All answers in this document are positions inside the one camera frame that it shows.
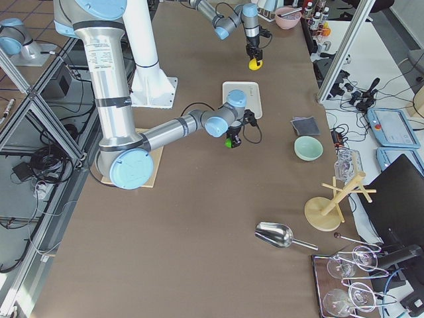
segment folded cloth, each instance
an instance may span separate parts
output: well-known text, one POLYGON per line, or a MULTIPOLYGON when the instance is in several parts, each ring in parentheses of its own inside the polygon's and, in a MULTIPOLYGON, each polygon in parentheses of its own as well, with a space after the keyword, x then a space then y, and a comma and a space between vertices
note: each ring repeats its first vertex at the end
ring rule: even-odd
POLYGON ((314 117, 293 117, 291 124, 298 136, 319 136, 321 134, 314 117))

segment black monitor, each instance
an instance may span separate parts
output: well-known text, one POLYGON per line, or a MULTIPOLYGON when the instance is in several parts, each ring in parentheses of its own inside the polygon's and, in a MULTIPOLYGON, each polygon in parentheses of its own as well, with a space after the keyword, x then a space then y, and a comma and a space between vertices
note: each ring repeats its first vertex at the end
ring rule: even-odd
MULTIPOLYGON (((402 154, 369 186, 372 203, 360 200, 388 252, 413 244, 424 249, 424 177, 402 154)), ((399 263, 415 292, 424 297, 424 258, 399 263)))

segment white pole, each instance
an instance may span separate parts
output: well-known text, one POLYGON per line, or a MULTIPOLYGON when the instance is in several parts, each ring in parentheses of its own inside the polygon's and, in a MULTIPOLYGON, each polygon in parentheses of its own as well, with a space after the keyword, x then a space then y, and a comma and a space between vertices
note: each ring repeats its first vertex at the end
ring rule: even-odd
POLYGON ((330 90, 336 81, 336 78, 342 68, 344 60, 346 60, 347 54, 349 53, 350 47, 352 46, 355 38, 358 36, 360 27, 365 22, 368 14, 371 11, 372 6, 376 0, 361 0, 359 6, 353 15, 352 21, 347 28, 346 34, 340 44, 340 48, 334 57, 333 63, 331 63, 330 69, 325 76, 323 84, 318 91, 317 101, 322 104, 327 96, 330 94, 330 90))
POLYGON ((123 19, 136 63, 132 105, 172 108, 177 79, 160 69, 147 0, 128 0, 123 19))

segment black chair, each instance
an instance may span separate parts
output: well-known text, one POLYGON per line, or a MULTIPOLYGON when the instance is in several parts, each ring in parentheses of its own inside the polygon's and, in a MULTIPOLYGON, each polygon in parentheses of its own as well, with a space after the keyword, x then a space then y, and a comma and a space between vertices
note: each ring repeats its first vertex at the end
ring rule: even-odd
MULTIPOLYGON (((338 8, 338 9, 357 9, 359 6, 360 0, 343 0, 343 2, 350 5, 350 8, 338 8)), ((380 12, 381 10, 389 9, 393 4, 395 3, 395 0, 376 0, 375 4, 372 6, 370 13, 376 13, 380 12)), ((339 18, 333 19, 336 21, 350 21, 352 20, 353 15, 348 12, 343 12, 339 18)))

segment pink bowl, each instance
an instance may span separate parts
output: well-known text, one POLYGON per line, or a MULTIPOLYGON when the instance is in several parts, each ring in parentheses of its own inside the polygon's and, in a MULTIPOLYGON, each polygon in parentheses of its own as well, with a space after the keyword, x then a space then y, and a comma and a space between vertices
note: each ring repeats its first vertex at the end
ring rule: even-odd
POLYGON ((277 25, 284 29, 288 30, 289 28, 293 28, 300 20, 302 14, 300 12, 293 13, 292 15, 285 16, 283 18, 280 18, 278 15, 281 15, 283 13, 287 13, 294 10, 293 7, 282 7, 278 8, 276 10, 276 22, 277 25))

